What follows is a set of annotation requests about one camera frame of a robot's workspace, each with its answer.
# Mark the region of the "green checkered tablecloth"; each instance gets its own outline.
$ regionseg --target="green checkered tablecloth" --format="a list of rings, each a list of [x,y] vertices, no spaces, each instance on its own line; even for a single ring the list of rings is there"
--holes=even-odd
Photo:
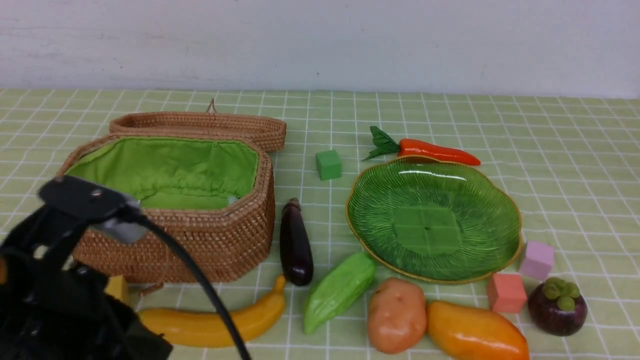
[[[589,306],[585,327],[568,338],[548,336],[526,311],[506,315],[522,330],[533,359],[640,359],[640,99],[579,99],[353,92],[185,92],[0,90],[0,235],[38,206],[35,192],[68,154],[107,133],[108,122],[135,111],[259,114],[288,123],[287,144],[273,155],[276,201],[300,198],[317,265],[316,279],[359,250],[344,204],[356,175],[384,161],[359,161],[372,149],[370,125],[390,136],[464,148],[519,205],[525,240],[556,249],[554,275],[573,279]],[[343,176],[322,182],[314,154],[336,149]],[[506,271],[516,271],[516,265]],[[219,284],[231,309],[265,294],[280,272],[273,253],[241,280]],[[378,280],[392,274],[380,268]],[[525,278],[531,289],[536,283]],[[420,283],[429,299],[487,306],[486,282]],[[168,284],[134,307],[210,309],[193,284]],[[302,331],[306,289],[287,287],[287,309],[250,343],[256,359],[383,359],[365,335],[367,299],[311,336]],[[233,359],[236,351],[177,347],[174,359]],[[393,359],[446,359],[425,337]]]

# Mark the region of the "purple cube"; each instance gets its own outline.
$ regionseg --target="purple cube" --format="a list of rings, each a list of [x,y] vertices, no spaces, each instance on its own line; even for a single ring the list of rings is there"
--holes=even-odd
[[[554,267],[554,248],[538,241],[527,241],[527,249],[520,264],[520,273],[534,279],[547,280]]]

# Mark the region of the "wicker basket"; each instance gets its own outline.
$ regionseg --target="wicker basket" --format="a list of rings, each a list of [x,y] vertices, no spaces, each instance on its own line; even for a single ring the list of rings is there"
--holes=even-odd
[[[234,135],[253,141],[266,152],[284,147],[287,124],[269,117],[218,113],[211,100],[207,112],[134,113],[114,119],[110,133],[173,136],[182,134]]]
[[[143,209],[182,244],[211,282],[235,281],[265,260],[275,222],[273,165],[267,152],[284,146],[285,122],[197,112],[135,113],[113,120],[110,130],[109,135],[76,149],[57,175],[67,173],[88,154],[132,136],[235,140],[254,150],[258,165],[253,189],[231,205],[214,210]],[[130,283],[196,281],[151,233],[134,245],[122,245],[89,230],[73,257],[108,275],[124,275]]]

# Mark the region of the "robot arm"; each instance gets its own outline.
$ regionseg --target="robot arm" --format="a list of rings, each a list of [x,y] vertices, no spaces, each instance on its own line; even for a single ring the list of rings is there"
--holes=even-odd
[[[123,243],[149,228],[205,279],[190,256],[128,195],[71,176],[49,181],[38,195],[44,204],[0,245],[0,360],[168,359],[173,347],[146,329],[133,309],[104,293],[107,275],[82,263],[63,267],[89,227]],[[40,247],[46,252],[36,258]],[[200,283],[213,291],[218,313],[228,314],[208,281]],[[240,339],[230,318],[227,325]],[[237,346],[250,359],[241,340]]]

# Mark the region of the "eggplant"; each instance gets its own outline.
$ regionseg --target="eggplant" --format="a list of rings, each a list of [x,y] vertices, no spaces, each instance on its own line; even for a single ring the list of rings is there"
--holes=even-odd
[[[311,283],[314,276],[314,258],[302,219],[302,208],[295,197],[282,209],[280,263],[285,278],[293,285],[305,286]]]
[[[556,336],[580,331],[588,313],[578,286],[557,277],[550,277],[531,292],[527,308],[537,327]]]

